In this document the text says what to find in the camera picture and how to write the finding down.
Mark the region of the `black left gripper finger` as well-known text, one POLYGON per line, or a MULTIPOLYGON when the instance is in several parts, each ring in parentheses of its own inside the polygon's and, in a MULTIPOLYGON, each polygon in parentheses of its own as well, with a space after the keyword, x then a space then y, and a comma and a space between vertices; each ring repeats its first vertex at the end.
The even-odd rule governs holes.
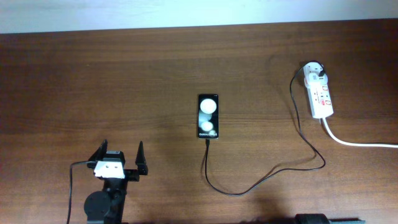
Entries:
POLYGON ((144 144, 142 141, 139 143, 139 148, 137 150, 136 166, 140 175, 148 174, 149 169, 144 155, 144 144))
POLYGON ((93 155, 88 159, 91 162, 102 161, 104 155, 106 154, 108 146, 108 140, 105 139, 99 146, 99 148, 93 153, 93 155))

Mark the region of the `black Galaxy smartphone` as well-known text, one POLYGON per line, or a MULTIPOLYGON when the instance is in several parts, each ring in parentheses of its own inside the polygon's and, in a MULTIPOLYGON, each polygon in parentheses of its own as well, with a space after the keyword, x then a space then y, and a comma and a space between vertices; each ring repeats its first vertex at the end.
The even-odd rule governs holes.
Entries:
POLYGON ((219 97, 217 94, 198 95, 197 137, 200 139, 218 139, 219 97))

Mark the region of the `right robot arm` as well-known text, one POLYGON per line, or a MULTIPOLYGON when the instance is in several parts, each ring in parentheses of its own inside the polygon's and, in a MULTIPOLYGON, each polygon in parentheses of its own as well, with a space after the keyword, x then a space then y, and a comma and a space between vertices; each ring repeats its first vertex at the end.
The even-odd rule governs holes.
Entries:
POLYGON ((297 214, 294 218, 296 224, 366 224, 365 220, 359 219, 328 219, 322 213, 297 214))

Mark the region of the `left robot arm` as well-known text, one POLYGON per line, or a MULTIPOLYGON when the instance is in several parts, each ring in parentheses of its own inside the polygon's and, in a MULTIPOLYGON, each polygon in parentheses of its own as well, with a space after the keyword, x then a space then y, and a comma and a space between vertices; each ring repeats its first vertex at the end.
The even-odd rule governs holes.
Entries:
POLYGON ((88 159, 87 167, 93 169, 94 176, 103 181, 100 191, 90 194, 84 203, 88 223, 121 223, 129 182, 138 182, 140 176, 149 172, 144 145, 139 143, 135 160, 136 169, 125 169, 124 153, 107 150, 108 141, 88 159))

